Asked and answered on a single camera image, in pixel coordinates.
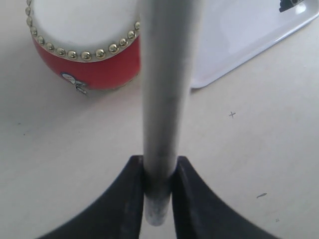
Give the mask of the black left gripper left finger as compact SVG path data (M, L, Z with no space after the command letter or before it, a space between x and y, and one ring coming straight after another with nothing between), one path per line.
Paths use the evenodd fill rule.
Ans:
M119 176L92 205L42 238L139 238L144 204L143 175L142 156L130 157Z

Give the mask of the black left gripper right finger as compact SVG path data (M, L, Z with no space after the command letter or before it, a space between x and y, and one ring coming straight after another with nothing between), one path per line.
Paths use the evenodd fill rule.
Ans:
M185 156L177 160L171 181L178 239L273 239L222 201Z

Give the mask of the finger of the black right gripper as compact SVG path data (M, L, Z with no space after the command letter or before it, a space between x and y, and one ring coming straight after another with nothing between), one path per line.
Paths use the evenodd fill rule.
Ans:
M289 10L303 1L304 0L280 0L279 12Z

